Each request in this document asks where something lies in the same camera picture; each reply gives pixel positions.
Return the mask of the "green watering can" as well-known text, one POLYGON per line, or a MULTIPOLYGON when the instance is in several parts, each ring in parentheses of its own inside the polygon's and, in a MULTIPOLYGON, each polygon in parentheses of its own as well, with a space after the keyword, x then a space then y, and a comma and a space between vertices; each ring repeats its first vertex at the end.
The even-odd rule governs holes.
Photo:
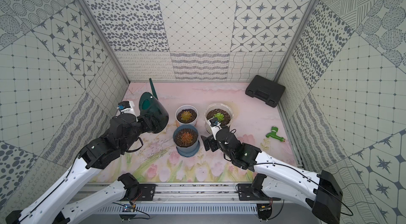
POLYGON ((157 134, 162 132, 168 122, 169 114, 164 106, 159 102, 153 81, 149 79, 152 93, 144 92, 139 100, 140 115, 143 130, 147 133, 157 134))

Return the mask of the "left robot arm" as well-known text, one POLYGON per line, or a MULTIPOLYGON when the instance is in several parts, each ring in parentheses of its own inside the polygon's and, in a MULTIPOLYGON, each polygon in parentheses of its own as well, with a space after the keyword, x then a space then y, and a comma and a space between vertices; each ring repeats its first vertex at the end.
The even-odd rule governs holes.
POLYGON ((8 224, 77 224, 100 208, 121 199, 133 202, 141 195, 138 180, 126 173, 108 187, 70 204, 70 200, 112 161, 130 151, 143 133, 151 133, 144 116, 120 114, 111 119, 110 128, 101 137, 83 147, 69 170, 38 200, 23 210, 12 211, 8 224))

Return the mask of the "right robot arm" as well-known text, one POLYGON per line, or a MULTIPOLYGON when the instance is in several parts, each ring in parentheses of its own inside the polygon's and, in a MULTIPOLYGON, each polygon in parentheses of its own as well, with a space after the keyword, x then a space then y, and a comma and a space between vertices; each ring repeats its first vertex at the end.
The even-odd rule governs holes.
POLYGON ((284 163, 240 142, 228 127, 213 126, 211 130, 212 135, 202 137, 205 150, 220 150, 232 165, 255 172, 252 188, 256 193, 301 205, 327 224, 340 222, 344 194, 331 173, 306 171, 284 163))

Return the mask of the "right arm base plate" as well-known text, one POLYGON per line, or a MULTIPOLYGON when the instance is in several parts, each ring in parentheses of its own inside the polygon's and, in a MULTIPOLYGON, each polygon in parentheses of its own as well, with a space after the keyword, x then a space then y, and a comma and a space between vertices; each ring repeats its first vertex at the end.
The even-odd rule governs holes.
POLYGON ((270 198, 262 191, 254 190, 250 183, 239 183, 235 186, 239 201, 281 201, 281 198, 270 198))

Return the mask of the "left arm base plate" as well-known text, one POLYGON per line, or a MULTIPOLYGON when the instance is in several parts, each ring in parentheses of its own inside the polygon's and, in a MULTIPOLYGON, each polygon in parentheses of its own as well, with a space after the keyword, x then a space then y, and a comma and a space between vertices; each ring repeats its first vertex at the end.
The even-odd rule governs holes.
POLYGON ((127 189, 125 199, 132 202, 153 201, 156 184, 139 184, 127 189))

